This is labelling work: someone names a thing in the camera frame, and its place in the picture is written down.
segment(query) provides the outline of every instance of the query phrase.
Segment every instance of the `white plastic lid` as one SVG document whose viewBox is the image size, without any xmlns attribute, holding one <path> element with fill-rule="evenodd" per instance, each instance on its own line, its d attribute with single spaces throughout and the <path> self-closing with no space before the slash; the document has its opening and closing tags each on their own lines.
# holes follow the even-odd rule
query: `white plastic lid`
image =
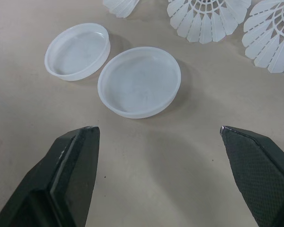
<svg viewBox="0 0 284 227">
<path fill-rule="evenodd" d="M 74 81 L 100 69 L 109 52 L 109 36 L 103 26 L 80 24 L 65 30 L 52 41 L 44 63 L 52 75 Z"/>
<path fill-rule="evenodd" d="M 98 93 L 116 114 L 145 118 L 168 107 L 180 84 L 180 67 L 169 53 L 154 47 L 138 47 L 119 54 L 104 67 Z"/>
</svg>

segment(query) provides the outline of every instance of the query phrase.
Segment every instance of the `beige table surface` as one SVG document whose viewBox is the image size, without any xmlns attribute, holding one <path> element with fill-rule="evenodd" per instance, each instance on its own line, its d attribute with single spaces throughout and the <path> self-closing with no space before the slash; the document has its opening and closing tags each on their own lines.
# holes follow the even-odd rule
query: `beige table surface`
<svg viewBox="0 0 284 227">
<path fill-rule="evenodd" d="M 169 25 L 167 0 L 141 0 L 116 19 L 101 0 L 0 0 L 0 209 L 60 135 L 100 127 L 87 227 L 256 227 L 234 182 L 221 125 L 271 137 L 284 150 L 284 74 L 245 57 L 243 26 L 190 44 Z M 130 120 L 100 101 L 100 70 L 77 82 L 49 75 L 44 54 L 65 29 L 99 23 L 109 59 L 138 46 L 171 53 L 182 70 L 174 102 Z"/>
</svg>

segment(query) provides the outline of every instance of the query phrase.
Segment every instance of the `plastic shuttlecock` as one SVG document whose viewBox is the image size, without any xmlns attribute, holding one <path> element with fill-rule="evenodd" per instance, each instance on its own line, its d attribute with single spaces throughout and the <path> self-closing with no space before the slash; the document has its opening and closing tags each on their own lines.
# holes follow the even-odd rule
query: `plastic shuttlecock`
<svg viewBox="0 0 284 227">
<path fill-rule="evenodd" d="M 271 73 L 284 72 L 284 0 L 258 3 L 244 24 L 247 57 Z"/>
<path fill-rule="evenodd" d="M 169 0 L 170 24 L 179 36 L 202 44 L 231 35 L 245 19 L 251 0 Z"/>
<path fill-rule="evenodd" d="M 109 12 L 117 17 L 128 17 L 138 4 L 139 0 L 103 0 Z"/>
</svg>

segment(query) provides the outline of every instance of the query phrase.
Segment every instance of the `table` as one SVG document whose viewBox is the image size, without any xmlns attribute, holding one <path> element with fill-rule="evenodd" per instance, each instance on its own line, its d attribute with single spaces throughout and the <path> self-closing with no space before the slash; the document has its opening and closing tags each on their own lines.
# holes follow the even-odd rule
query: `table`
<svg viewBox="0 0 284 227">
<path fill-rule="evenodd" d="M 0 210 L 55 138 L 96 125 L 98 174 L 87 227 L 257 226 L 219 129 L 252 130 L 284 150 L 284 74 L 245 57 L 243 25 L 219 43 L 178 37 L 167 5 L 141 0 L 130 17 L 116 19 L 101 0 L 0 0 Z M 86 22 L 108 29 L 109 59 L 138 46 L 177 59 L 182 84 L 165 111 L 140 120 L 111 112 L 98 97 L 101 69 L 76 82 L 47 73 L 49 43 Z"/>
</svg>

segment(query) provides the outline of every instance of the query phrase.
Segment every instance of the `badminton shuttlecock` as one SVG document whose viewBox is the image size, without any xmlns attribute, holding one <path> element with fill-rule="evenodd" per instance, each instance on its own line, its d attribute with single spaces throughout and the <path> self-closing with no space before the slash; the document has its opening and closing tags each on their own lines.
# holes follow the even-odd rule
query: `badminton shuttlecock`
<svg viewBox="0 0 284 227">
<path fill-rule="evenodd" d="M 179 36 L 202 44 L 231 35 L 245 19 L 251 0 L 169 0 L 170 24 Z"/>
<path fill-rule="evenodd" d="M 244 24 L 247 57 L 271 73 L 284 72 L 284 0 L 258 3 Z"/>
<path fill-rule="evenodd" d="M 138 4 L 139 0 L 103 0 L 109 12 L 117 17 L 128 17 Z"/>
</svg>

